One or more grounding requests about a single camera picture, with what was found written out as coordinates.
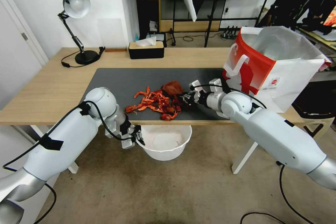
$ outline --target red object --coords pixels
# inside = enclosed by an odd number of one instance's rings
[[[256,95],[272,70],[275,61],[246,44],[240,32],[238,33],[235,43],[236,46],[233,47],[233,51],[230,53],[228,60],[231,61],[232,66],[235,66],[243,54],[249,57],[248,63],[244,62],[239,70],[241,77],[240,85],[244,93],[249,94],[252,92]],[[233,79],[233,76],[229,76],[225,69],[223,69],[222,77],[225,80]]]
[[[177,81],[169,82],[164,87],[169,91],[168,94],[172,95],[172,102],[170,98],[162,94],[162,90],[156,90],[150,92],[149,86],[146,92],[139,91],[135,94],[134,98],[138,95],[143,95],[141,102],[138,105],[131,105],[125,108],[126,113],[145,110],[146,108],[152,111],[159,112],[162,115],[160,118],[165,121],[173,120],[179,113],[181,113],[181,107],[178,104],[177,94],[182,93],[183,89]]]

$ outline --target door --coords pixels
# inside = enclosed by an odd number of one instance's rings
[[[13,0],[0,0],[0,110],[38,73],[47,62],[42,48],[31,33]],[[8,125],[0,125],[0,178],[10,174],[1,166],[19,156],[32,143]],[[27,156],[11,165],[20,168]],[[56,177],[48,183],[53,186]],[[21,223],[33,223],[50,190],[46,187],[20,202],[24,208]]]
[[[42,68],[26,42],[27,35],[19,31],[4,1],[0,0],[0,110]]]

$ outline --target desk lamp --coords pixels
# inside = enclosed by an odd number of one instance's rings
[[[64,11],[58,14],[66,29],[71,34],[71,37],[74,40],[75,44],[79,47],[80,52],[75,56],[75,61],[81,65],[88,65],[92,62],[99,60],[101,54],[98,54],[95,51],[84,51],[84,45],[79,40],[79,38],[77,38],[77,36],[72,33],[65,20],[68,17],[84,17],[89,12],[90,7],[90,0],[63,0]]]

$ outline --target black lamp base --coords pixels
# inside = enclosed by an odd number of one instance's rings
[[[84,51],[84,53],[78,53],[75,57],[75,61],[81,65],[88,65],[99,60],[98,53],[95,51]]]

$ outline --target door hinge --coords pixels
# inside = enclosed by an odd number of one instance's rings
[[[28,40],[28,37],[25,33],[21,33],[21,36],[23,37],[24,40],[26,40],[26,41]]]

